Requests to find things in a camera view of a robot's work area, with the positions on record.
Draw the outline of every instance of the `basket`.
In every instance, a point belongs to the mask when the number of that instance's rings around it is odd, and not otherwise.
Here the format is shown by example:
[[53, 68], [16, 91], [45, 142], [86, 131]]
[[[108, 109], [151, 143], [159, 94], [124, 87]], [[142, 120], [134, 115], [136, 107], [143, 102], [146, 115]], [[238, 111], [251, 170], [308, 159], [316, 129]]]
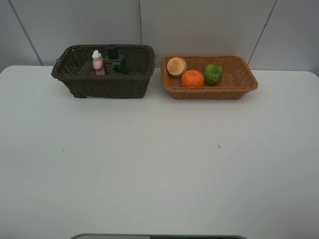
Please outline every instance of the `basket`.
[[209, 64], [220, 65], [223, 69], [222, 80], [217, 86], [183, 87], [181, 78], [171, 77], [167, 71], [167, 63], [172, 57], [175, 56], [162, 59], [161, 78], [164, 88], [175, 99], [236, 100], [258, 87], [255, 77], [241, 57], [178, 55], [186, 61], [188, 70], [204, 72]]
[[117, 46], [119, 54], [125, 55], [127, 75], [76, 75], [86, 61], [92, 60], [94, 50], [105, 58], [106, 45], [70, 46], [57, 60], [51, 75], [77, 98], [142, 98], [155, 68], [154, 51], [149, 46]]

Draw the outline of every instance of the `light brown wicker basket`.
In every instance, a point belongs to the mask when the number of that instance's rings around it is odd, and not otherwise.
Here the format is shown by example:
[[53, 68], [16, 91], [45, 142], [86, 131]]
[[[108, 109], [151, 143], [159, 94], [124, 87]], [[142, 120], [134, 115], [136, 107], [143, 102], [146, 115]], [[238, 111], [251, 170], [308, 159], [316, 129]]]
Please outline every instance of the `light brown wicker basket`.
[[236, 100], [258, 87], [247, 63], [239, 56], [176, 56], [186, 61], [188, 70], [204, 72], [209, 64], [220, 65], [223, 76], [217, 86], [182, 87], [181, 78], [171, 77], [166, 68], [168, 61], [175, 56], [166, 56], [161, 62], [162, 83], [175, 99]]

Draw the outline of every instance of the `basket rim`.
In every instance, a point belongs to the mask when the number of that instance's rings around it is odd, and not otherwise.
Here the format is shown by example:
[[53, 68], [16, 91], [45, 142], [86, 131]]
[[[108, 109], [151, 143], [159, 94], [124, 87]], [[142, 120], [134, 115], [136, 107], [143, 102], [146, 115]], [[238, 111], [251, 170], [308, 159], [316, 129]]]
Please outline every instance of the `basket rim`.
[[151, 64], [147, 70], [146, 73], [144, 74], [140, 74], [140, 75], [118, 75], [118, 74], [113, 74], [113, 75], [105, 75], [105, 76], [96, 76], [96, 75], [65, 75], [65, 74], [60, 74], [58, 73], [58, 69], [59, 67], [61, 66], [62, 62], [65, 60], [67, 54], [75, 49], [75, 48], [78, 48], [78, 47], [105, 47], [109, 44], [79, 44], [79, 45], [72, 45], [72, 46], [69, 46], [68, 48], [66, 48], [64, 50], [64, 52], [62, 53], [62, 55], [56, 60], [56, 63], [54, 64], [53, 66], [53, 69], [52, 69], [52, 72], [51, 72], [51, 76], [55, 79], [58, 79], [60, 77], [67, 77], [68, 79], [63, 79], [64, 81], [66, 80], [73, 80], [74, 79], [87, 79], [87, 77], [90, 77], [90, 78], [96, 78], [95, 80], [98, 80], [98, 79], [108, 79], [108, 78], [114, 78], [114, 77], [119, 77], [119, 78], [126, 78], [126, 79], [131, 79], [131, 78], [140, 78], [140, 77], [146, 77], [146, 76], [149, 76], [149, 75], [152, 75], [153, 74], [153, 71], [155, 69], [155, 53], [154, 53], [154, 50], [152, 47], [150, 46], [147, 46], [147, 45], [133, 45], [133, 44], [115, 44], [117, 46], [120, 46], [120, 47], [127, 47], [127, 48], [144, 48], [144, 49], [147, 49], [150, 54], [151, 54]]
[[[241, 61], [241, 63], [245, 66], [245, 68], [248, 70], [248, 74], [250, 75], [250, 78], [253, 81], [253, 85], [249, 87], [218, 87], [218, 86], [205, 86], [205, 87], [172, 87], [167, 84], [166, 79], [169, 77], [169, 73], [167, 71], [167, 68], [165, 66], [165, 60], [167, 58], [172, 57], [195, 57], [195, 58], [212, 58], [212, 57], [226, 57], [226, 58], [236, 58]], [[161, 60], [160, 64], [161, 68], [161, 78], [162, 78], [162, 84], [164, 88], [171, 92], [174, 90], [178, 90], [181, 93], [201, 93], [201, 92], [250, 92], [258, 88], [258, 82], [251, 72], [251, 70], [248, 67], [248, 64], [245, 62], [245, 60], [241, 56], [237, 55], [167, 55], [164, 56]]]

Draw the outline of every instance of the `small bottle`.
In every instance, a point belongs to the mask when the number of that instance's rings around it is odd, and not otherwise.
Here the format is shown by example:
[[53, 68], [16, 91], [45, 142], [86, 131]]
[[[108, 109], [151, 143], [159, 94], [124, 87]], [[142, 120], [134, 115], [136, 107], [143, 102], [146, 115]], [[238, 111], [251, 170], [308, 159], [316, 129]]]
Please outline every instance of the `small bottle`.
[[92, 55], [93, 59], [93, 67], [95, 69], [97, 76], [104, 76], [105, 69], [104, 69], [104, 61], [102, 58], [101, 53], [98, 50], [95, 50]]
[[105, 57], [105, 65], [108, 74], [127, 74], [127, 66], [124, 55], [119, 55], [116, 45], [107, 45], [107, 56]]

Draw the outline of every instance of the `white table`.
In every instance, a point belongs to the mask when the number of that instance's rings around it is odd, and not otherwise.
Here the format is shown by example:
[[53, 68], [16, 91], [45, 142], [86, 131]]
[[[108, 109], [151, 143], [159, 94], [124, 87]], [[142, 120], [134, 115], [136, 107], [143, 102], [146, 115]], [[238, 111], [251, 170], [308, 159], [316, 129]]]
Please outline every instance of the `white table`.
[[51, 67], [0, 74], [0, 238], [319, 237], [319, 79], [253, 71], [237, 101], [76, 99]]

